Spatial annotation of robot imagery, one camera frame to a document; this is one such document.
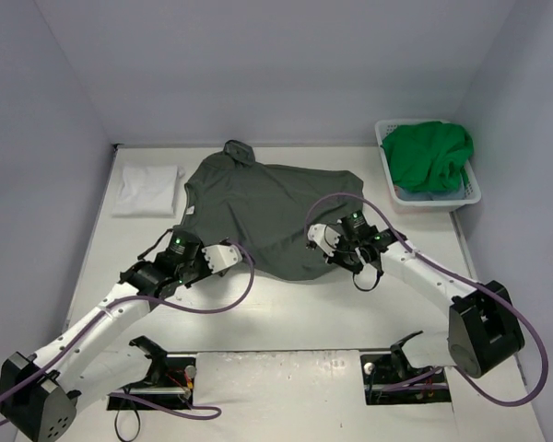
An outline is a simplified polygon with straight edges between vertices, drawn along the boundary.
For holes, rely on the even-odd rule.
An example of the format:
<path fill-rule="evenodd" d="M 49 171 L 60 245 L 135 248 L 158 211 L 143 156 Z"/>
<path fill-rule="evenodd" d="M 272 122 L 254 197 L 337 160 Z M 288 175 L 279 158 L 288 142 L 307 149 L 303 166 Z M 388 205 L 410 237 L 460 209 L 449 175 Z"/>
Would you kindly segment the white t shirt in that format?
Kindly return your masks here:
<path fill-rule="evenodd" d="M 183 169 L 178 165 L 143 166 L 126 164 L 122 168 L 114 217 L 170 217 L 175 215 L 177 189 Z"/>

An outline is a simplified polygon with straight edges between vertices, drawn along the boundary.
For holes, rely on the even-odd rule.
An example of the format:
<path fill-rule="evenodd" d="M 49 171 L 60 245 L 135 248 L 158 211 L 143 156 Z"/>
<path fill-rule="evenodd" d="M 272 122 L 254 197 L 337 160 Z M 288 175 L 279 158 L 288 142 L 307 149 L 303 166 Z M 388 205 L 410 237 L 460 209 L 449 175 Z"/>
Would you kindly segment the grey t shirt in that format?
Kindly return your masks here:
<path fill-rule="evenodd" d="M 261 272 L 311 281 L 333 268 L 307 249 L 303 225 L 334 223 L 358 211 L 363 186 L 348 170 L 263 164 L 251 146 L 229 140 L 185 182 L 182 226 L 206 245 L 236 241 Z"/>

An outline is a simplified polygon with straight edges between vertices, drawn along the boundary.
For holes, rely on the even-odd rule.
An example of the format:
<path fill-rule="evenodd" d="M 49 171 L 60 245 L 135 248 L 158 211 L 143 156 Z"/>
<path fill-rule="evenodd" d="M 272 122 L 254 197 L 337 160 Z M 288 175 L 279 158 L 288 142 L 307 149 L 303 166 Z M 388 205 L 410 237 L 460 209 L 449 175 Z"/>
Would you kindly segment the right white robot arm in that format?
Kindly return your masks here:
<path fill-rule="evenodd" d="M 455 366 L 481 378 L 524 348 L 524 335 L 506 288 L 467 284 L 436 262 L 426 263 L 401 233 L 379 230 L 355 212 L 337 224 L 309 227 L 307 239 L 327 262 L 364 277 L 372 290 L 389 275 L 428 300 L 447 319 L 444 330 L 415 331 L 391 347 L 389 367 L 400 379 L 435 366 Z"/>

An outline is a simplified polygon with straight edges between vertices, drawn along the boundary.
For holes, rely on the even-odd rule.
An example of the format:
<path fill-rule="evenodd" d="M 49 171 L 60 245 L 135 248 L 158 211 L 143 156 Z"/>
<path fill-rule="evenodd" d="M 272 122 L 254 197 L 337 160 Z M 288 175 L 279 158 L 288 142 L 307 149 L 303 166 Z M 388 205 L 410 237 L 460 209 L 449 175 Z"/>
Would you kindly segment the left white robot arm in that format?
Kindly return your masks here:
<path fill-rule="evenodd" d="M 51 343 L 29 356 L 13 353 L 2 365 L 0 413 L 31 441 L 56 441 L 76 416 L 101 397 L 134 385 L 158 385 L 168 353 L 146 336 L 117 352 L 108 347 L 179 287 L 224 275 L 247 253 L 224 239 L 206 245 L 179 227 L 154 260 L 140 254 L 102 301 Z"/>

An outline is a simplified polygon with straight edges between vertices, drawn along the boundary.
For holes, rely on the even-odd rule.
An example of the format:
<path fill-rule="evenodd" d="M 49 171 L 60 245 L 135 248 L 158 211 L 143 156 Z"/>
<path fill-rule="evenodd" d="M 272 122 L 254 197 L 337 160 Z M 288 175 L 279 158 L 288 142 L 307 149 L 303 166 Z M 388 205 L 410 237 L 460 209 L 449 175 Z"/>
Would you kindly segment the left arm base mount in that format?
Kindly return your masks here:
<path fill-rule="evenodd" d="M 144 380 L 134 382 L 114 394 L 129 394 L 174 411 L 188 410 L 193 404 L 196 356 L 169 354 L 166 365 L 166 372 L 155 383 Z"/>

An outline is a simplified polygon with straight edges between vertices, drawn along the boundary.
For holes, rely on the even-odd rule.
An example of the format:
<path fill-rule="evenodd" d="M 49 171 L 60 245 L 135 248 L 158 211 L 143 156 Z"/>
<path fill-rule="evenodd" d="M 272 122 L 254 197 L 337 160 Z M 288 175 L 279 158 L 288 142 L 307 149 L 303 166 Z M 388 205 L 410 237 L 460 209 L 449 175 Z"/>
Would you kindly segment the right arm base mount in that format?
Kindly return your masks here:
<path fill-rule="evenodd" d="M 368 406 L 426 405 L 452 401 L 442 368 L 404 370 L 389 352 L 359 356 L 365 403 Z"/>

